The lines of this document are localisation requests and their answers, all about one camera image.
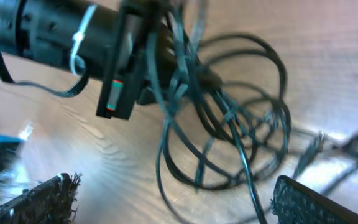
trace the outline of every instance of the black strap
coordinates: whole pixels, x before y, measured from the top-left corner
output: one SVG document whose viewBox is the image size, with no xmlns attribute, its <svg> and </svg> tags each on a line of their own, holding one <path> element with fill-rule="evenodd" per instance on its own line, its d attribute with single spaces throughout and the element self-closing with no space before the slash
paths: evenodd
<svg viewBox="0 0 358 224">
<path fill-rule="evenodd" d="M 88 84 L 89 74 L 85 73 L 84 75 L 82 75 L 81 78 L 79 78 L 78 81 L 70 89 L 66 91 L 56 91 L 31 81 L 16 82 L 15 80 L 12 79 L 11 74 L 6 68 L 4 58 L 0 53 L 0 80 L 4 83 L 9 83 L 11 85 L 32 86 L 32 87 L 40 88 L 55 96 L 59 96 L 62 98 L 70 98 L 80 94 L 84 90 L 85 86 Z"/>
</svg>

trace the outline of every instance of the tangled cable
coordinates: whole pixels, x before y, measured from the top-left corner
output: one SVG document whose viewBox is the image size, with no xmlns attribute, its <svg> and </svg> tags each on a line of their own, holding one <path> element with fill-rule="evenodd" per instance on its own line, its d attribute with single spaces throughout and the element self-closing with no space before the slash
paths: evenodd
<svg viewBox="0 0 358 224">
<path fill-rule="evenodd" d="M 257 190 L 255 188 L 255 182 L 271 177 L 272 174 L 274 174 L 282 164 L 285 155 L 288 154 L 288 144 L 291 133 L 291 116 L 287 105 L 283 101 L 287 87 L 287 72 L 276 51 L 274 51 L 274 49 L 268 43 L 254 35 L 229 34 L 215 37 L 199 43 L 206 15 L 206 9 L 202 7 L 206 6 L 206 1 L 200 0 L 200 6 L 199 19 L 198 22 L 195 23 L 195 28 L 193 28 L 193 33 L 190 35 L 190 39 L 187 45 L 184 36 L 182 19 L 183 8 L 170 8 L 170 15 L 174 18 L 174 23 L 171 24 L 169 19 L 167 19 L 167 23 L 168 27 L 171 27 L 173 32 L 175 56 L 177 58 L 178 68 L 175 71 L 168 90 L 168 102 L 164 101 L 163 99 L 163 93 L 158 82 L 157 66 L 155 62 L 155 49 L 157 45 L 157 35 L 160 25 L 154 27 L 147 40 L 146 57 L 147 66 L 149 69 L 149 78 L 155 99 L 157 100 L 165 115 L 162 138 L 158 147 L 158 156 L 156 160 L 156 176 L 158 188 L 168 209 L 179 219 L 179 221 L 182 223 L 192 223 L 186 218 L 183 218 L 175 210 L 164 191 L 160 173 L 161 156 L 163 155 L 171 175 L 176 178 L 176 180 L 186 185 L 193 186 L 195 189 L 224 190 L 236 187 L 241 184 L 247 184 L 252 202 L 255 207 L 256 216 L 245 218 L 236 223 L 247 223 L 255 219 L 258 219 L 260 223 L 267 223 L 265 219 L 265 213 L 269 212 L 271 207 L 265 209 L 262 208 Z M 197 51 L 199 48 L 202 49 L 209 47 L 216 42 L 229 39 L 245 39 L 252 41 L 261 46 L 262 50 L 234 50 L 226 52 L 222 55 L 215 56 L 207 60 L 204 65 L 197 65 Z M 233 100 L 228 94 L 223 92 L 222 89 L 206 91 L 199 86 L 195 75 L 198 70 L 208 68 L 209 66 L 217 64 L 218 62 L 222 62 L 223 60 L 240 55 L 265 57 L 271 60 L 277 66 L 280 80 L 280 90 L 277 98 L 270 96 L 268 93 L 263 91 L 263 89 L 251 83 L 226 83 L 224 86 L 239 86 L 254 90 L 260 94 L 260 97 L 258 98 L 253 98 L 241 104 L 237 104 L 236 101 Z M 224 115 L 223 121 L 218 121 L 217 117 L 213 114 L 209 104 L 207 103 L 204 95 L 210 95 L 212 97 L 213 101 L 217 104 L 221 113 Z M 197 150 L 197 148 L 190 142 L 181 127 L 179 127 L 178 123 L 175 121 L 175 116 L 180 111 L 180 108 L 183 107 L 183 103 L 179 101 L 179 99 L 183 97 L 187 97 L 194 105 L 201 124 L 210 135 L 210 138 L 204 145 L 202 152 Z M 269 102 L 271 104 L 271 109 L 268 113 L 268 116 L 260 117 L 251 113 L 247 109 L 249 106 L 262 102 Z M 240 121 L 239 116 L 242 116 L 245 119 L 245 124 Z M 258 139 L 255 135 L 255 132 L 263 124 L 267 124 L 269 126 L 269 132 L 266 136 L 264 136 L 264 138 Z M 232 136 L 223 129 L 224 125 L 229 126 Z M 176 135 L 181 139 L 181 141 L 191 151 L 191 153 L 199 159 L 195 178 L 191 178 L 184 174 L 171 157 L 168 138 L 168 134 L 171 129 L 174 130 Z M 279 149 L 269 145 L 269 140 L 276 131 L 281 131 L 283 134 L 282 145 Z M 300 160 L 298 167 L 294 171 L 293 178 L 297 178 L 306 169 L 306 166 L 308 166 L 313 161 L 317 154 L 322 151 L 324 136 L 319 135 L 313 137 L 314 142 L 309 146 L 304 154 L 299 155 Z M 236 175 L 232 175 L 229 172 L 219 168 L 216 164 L 208 159 L 208 152 L 211 148 L 214 138 L 227 141 L 237 148 L 242 161 L 242 168 Z M 249 139 L 252 144 L 245 146 L 242 142 L 243 139 Z M 266 150 L 272 151 L 275 156 L 266 166 L 261 168 L 261 170 L 254 172 L 250 169 L 250 164 L 254 162 L 258 149 L 260 148 L 265 148 Z M 247 157 L 246 150 L 251 150 L 251 155 L 249 158 Z M 204 170 L 206 167 L 209 167 L 211 170 L 224 176 L 226 181 L 217 184 L 204 184 Z M 332 189 L 335 188 L 335 186 L 337 186 L 342 179 L 346 178 L 357 169 L 358 163 L 355 167 L 349 169 L 347 174 L 344 174 L 344 177 L 339 177 L 338 180 L 335 180 L 330 185 L 330 187 L 328 187 L 323 192 L 323 195 L 330 193 L 330 191 L 332 191 Z"/>
</svg>

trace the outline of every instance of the cable connector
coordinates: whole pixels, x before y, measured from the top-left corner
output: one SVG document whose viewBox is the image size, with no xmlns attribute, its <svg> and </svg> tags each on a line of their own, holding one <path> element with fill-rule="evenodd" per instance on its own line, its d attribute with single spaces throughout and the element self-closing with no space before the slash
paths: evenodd
<svg viewBox="0 0 358 224">
<path fill-rule="evenodd" d="M 316 156 L 323 151 L 325 140 L 326 136 L 323 132 L 320 132 L 318 136 L 312 140 L 306 152 L 299 158 L 298 166 L 293 173 L 294 179 L 297 179 L 299 175 L 305 171 L 306 167 L 314 161 Z"/>
</svg>

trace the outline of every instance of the zip tie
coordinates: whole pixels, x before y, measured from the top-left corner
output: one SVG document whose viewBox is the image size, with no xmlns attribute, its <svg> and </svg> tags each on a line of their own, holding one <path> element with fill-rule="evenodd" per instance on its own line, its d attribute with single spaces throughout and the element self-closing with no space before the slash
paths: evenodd
<svg viewBox="0 0 358 224">
<path fill-rule="evenodd" d="M 92 20 L 93 14 L 96 11 L 97 7 L 98 7 L 98 5 L 96 5 L 96 4 L 92 4 L 92 5 L 88 6 L 88 8 L 84 14 L 84 17 L 82 18 L 81 24 L 78 28 L 78 32 L 73 35 L 74 43 L 73 43 L 73 48 L 71 49 L 71 54 L 70 54 L 70 71 L 72 74 L 74 74 L 76 76 L 78 76 L 79 74 L 77 73 L 77 71 L 75 69 L 75 65 L 78 65 L 80 68 L 83 69 L 81 75 L 83 75 L 86 70 L 85 61 L 80 56 L 78 56 L 77 53 L 80 49 L 82 41 L 85 38 L 85 32 L 88 28 L 89 23 Z"/>
</svg>

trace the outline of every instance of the wooden surface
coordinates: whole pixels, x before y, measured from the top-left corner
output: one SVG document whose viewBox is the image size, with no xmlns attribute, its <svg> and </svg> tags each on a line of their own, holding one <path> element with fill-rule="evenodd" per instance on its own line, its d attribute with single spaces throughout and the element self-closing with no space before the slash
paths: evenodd
<svg viewBox="0 0 358 224">
<path fill-rule="evenodd" d="M 111 8 L 117 1 L 99 0 Z M 212 0 L 205 38 L 230 31 L 263 37 L 277 50 L 288 69 L 286 101 L 294 123 L 345 138 L 358 129 L 358 0 Z M 233 42 L 203 52 L 203 58 L 238 48 Z M 7 65 L 20 79 L 31 79 L 65 89 L 72 75 L 9 57 Z M 225 80 L 253 82 L 272 94 L 278 90 L 274 66 L 260 58 L 239 58 L 214 67 Z M 77 223 L 176 223 L 165 208 L 155 181 L 155 157 L 162 114 L 156 106 L 136 106 L 131 120 L 97 118 L 94 114 L 100 83 L 91 82 L 72 99 L 54 98 L 31 88 L 0 82 L 0 132 L 14 134 L 27 119 L 35 129 L 23 152 L 32 178 L 47 180 L 57 173 L 83 173 L 78 195 Z M 235 91 L 238 99 L 247 92 Z M 180 124 L 198 146 L 207 138 L 194 111 L 187 108 Z M 175 161 L 194 175 L 195 158 L 171 137 Z M 211 159 L 235 171 L 236 151 L 218 142 Z M 261 154 L 255 167 L 269 155 Z M 352 161 L 344 157 L 322 159 L 300 181 L 320 190 Z M 287 159 L 280 174 L 290 175 L 294 159 Z M 196 223 L 227 223 L 254 214 L 246 187 L 227 192 L 199 192 L 179 184 L 162 167 L 167 194 L 179 212 Z M 208 174 L 208 180 L 219 180 Z M 264 206 L 270 203 L 275 180 L 258 184 Z M 358 213 L 358 173 L 341 184 L 332 196 Z M 273 216 L 270 223 L 276 223 Z"/>
</svg>

